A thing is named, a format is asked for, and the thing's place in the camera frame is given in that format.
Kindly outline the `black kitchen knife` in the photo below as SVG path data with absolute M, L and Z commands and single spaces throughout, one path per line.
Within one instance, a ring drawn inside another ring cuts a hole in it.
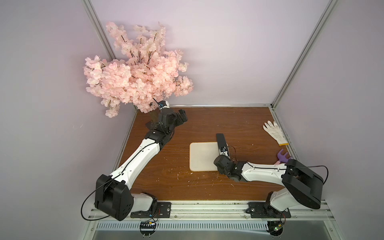
M 216 134 L 218 148 L 221 146 L 228 146 L 224 134 Z

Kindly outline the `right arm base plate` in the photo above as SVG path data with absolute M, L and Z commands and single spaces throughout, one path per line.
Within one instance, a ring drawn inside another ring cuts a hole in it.
M 265 202 L 249 202 L 248 208 L 245 210 L 246 214 L 250 214 L 254 219 L 277 219 L 277 218 L 291 218 L 289 210 L 279 212 Z

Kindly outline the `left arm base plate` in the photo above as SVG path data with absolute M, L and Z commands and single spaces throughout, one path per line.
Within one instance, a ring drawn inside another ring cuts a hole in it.
M 132 212 L 130 217 L 131 218 L 139 218 L 139 219 L 161 219 L 161 218 L 170 218 L 171 215 L 171 209 L 172 209 L 172 203 L 171 202 L 154 202 L 150 206 L 149 210 L 147 211 L 137 211 Z

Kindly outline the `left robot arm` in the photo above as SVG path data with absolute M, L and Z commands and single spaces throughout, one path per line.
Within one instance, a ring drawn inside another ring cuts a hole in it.
M 176 112 L 170 107 L 160 108 L 157 122 L 150 124 L 149 131 L 132 155 L 111 174 L 97 179 L 91 195 L 95 195 L 95 208 L 106 214 L 98 220 L 112 217 L 122 221 L 134 212 L 154 213 L 156 197 L 145 193 L 133 194 L 131 189 L 145 166 L 173 138 L 175 128 L 187 121 L 184 109 Z

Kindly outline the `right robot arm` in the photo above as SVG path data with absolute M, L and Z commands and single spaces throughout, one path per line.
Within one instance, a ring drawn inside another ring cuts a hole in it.
M 225 155 L 214 160 L 214 165 L 222 175 L 236 182 L 266 182 L 283 186 L 280 191 L 271 192 L 265 209 L 283 212 L 291 207 L 302 205 L 318 210 L 321 207 L 325 180 L 297 160 L 290 159 L 285 164 L 259 165 L 239 161 L 234 163 Z

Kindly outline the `cream cutting board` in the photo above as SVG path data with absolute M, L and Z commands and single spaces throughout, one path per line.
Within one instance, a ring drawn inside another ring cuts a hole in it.
M 217 142 L 190 144 L 190 170 L 192 172 L 217 172 L 214 160 L 220 155 Z

